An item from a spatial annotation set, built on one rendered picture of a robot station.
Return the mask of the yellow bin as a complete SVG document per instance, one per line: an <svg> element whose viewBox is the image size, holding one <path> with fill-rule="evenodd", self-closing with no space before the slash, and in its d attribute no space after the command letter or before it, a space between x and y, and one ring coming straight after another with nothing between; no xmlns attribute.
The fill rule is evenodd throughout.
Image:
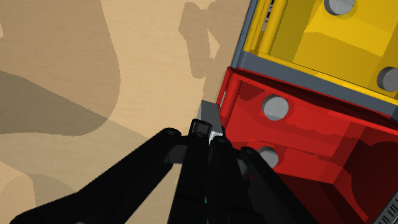
<svg viewBox="0 0 398 224"><path fill-rule="evenodd" d="M336 16L324 0L266 0L255 50L258 57L398 106L398 90L377 85L383 68L398 68L398 0L355 0L347 14Z"/></svg>

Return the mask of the red bin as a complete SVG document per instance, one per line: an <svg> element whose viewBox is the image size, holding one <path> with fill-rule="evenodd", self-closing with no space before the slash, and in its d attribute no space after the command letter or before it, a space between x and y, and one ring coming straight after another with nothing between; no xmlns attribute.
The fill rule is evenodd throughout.
<svg viewBox="0 0 398 224"><path fill-rule="evenodd" d="M289 104L277 121L262 111L271 94ZM320 224L372 224L398 188L398 123L374 111L236 68L216 104L233 148L272 147L272 169Z"/></svg>

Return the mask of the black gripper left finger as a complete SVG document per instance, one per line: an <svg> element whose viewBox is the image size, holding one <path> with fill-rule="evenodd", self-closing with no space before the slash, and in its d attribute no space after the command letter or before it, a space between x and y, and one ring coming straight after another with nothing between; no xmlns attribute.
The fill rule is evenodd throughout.
<svg viewBox="0 0 398 224"><path fill-rule="evenodd" d="M164 128L78 192L25 211L9 224L125 224L173 164L184 166L167 224L207 224L212 128L210 103L201 100L189 136Z"/></svg>

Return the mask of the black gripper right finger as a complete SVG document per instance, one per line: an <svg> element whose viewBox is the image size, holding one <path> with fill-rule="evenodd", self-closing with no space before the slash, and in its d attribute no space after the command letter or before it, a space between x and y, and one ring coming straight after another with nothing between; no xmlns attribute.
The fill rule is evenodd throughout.
<svg viewBox="0 0 398 224"><path fill-rule="evenodd" d="M208 224L319 224L255 149L232 147L218 105L209 103Z"/></svg>

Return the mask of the grey steel disc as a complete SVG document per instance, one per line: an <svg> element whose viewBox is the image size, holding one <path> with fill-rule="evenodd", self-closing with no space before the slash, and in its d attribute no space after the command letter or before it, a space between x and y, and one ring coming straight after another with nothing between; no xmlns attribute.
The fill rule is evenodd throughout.
<svg viewBox="0 0 398 224"><path fill-rule="evenodd" d="M259 148L258 153L265 159L271 168L275 167L278 163L278 155L272 147L263 146Z"/></svg>
<svg viewBox="0 0 398 224"><path fill-rule="evenodd" d="M262 102L262 111L265 116L273 121L277 121L286 116L289 109L288 102L281 96L271 94Z"/></svg>
<svg viewBox="0 0 398 224"><path fill-rule="evenodd" d="M377 76L377 85L379 88L389 92L398 90L398 68L383 68Z"/></svg>
<svg viewBox="0 0 398 224"><path fill-rule="evenodd" d="M355 0L324 0L324 7L331 15L347 14L354 6Z"/></svg>

